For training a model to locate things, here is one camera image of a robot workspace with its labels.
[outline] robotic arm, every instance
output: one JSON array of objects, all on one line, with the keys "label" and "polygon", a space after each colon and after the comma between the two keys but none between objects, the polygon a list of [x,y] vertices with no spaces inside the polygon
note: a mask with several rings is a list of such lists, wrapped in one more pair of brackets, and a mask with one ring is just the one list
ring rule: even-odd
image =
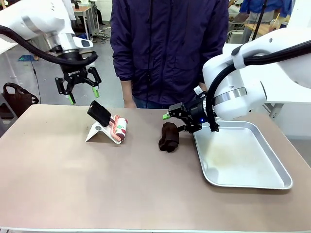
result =
[{"label": "robotic arm", "polygon": [[[71,3],[67,4],[65,0],[65,5],[72,11]],[[92,48],[93,43],[75,36],[62,0],[21,0],[2,10],[0,34],[5,35],[3,39],[16,41],[38,57],[59,64],[64,78],[55,78],[56,86],[59,94],[69,98],[71,104],[75,104],[72,90],[76,84],[91,85],[95,96],[99,96],[98,85],[102,81],[93,67],[97,55],[92,52],[91,56],[83,59],[80,54],[82,49]],[[46,37],[50,52],[56,56],[46,54],[26,41],[39,35]],[[93,75],[94,81],[87,77],[88,73]]]},{"label": "robotic arm", "polygon": [[[311,53],[311,29],[284,28],[264,35],[232,51],[231,54],[216,56],[203,66],[203,76],[208,92],[196,88],[198,99],[188,104],[175,104],[169,116],[182,119],[185,125],[179,130],[194,133],[208,122],[211,131],[219,131],[215,117],[232,120],[247,115],[252,109],[264,104],[267,96],[258,80],[244,83],[240,69],[249,65],[265,65],[289,60],[298,65],[299,56],[305,59]],[[309,77],[290,76],[305,87],[311,88]]]}]

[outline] purple jacket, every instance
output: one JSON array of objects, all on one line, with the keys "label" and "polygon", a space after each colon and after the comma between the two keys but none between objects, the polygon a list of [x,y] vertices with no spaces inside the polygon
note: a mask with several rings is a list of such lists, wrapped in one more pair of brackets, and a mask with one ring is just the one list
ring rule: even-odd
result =
[{"label": "purple jacket", "polygon": [[227,28],[228,0],[113,0],[116,74],[139,99],[188,102],[204,63],[222,54]]}]

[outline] rolled dark brown towel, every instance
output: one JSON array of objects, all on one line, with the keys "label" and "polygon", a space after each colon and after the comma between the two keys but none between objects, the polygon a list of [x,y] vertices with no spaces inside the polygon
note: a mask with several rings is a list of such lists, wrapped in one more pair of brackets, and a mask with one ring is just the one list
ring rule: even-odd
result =
[{"label": "rolled dark brown towel", "polygon": [[162,127],[162,138],[159,141],[161,151],[173,152],[179,144],[179,132],[175,124],[166,122]]}]

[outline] metal tray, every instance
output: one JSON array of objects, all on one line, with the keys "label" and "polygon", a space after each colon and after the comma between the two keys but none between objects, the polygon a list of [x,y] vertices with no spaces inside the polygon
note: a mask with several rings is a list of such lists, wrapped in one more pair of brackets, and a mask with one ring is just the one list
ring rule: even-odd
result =
[{"label": "metal tray", "polygon": [[202,171],[212,185],[222,187],[290,189],[293,185],[277,155],[259,129],[244,121],[218,121],[194,133]]}]

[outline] black pole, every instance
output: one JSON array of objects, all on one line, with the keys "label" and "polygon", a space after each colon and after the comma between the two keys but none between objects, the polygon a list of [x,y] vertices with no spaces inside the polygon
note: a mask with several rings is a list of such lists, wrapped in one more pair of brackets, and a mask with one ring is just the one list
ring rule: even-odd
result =
[{"label": "black pole", "polygon": [[259,15],[259,19],[258,19],[256,28],[255,28],[255,31],[254,31],[254,35],[253,35],[252,41],[256,39],[258,30],[259,30],[259,26],[260,26],[260,24],[261,24],[262,17],[263,17],[263,14],[264,14],[264,10],[265,10],[266,7],[267,7],[267,2],[268,2],[268,0],[264,0],[264,4],[262,5],[261,13],[260,13],[260,15]]}]

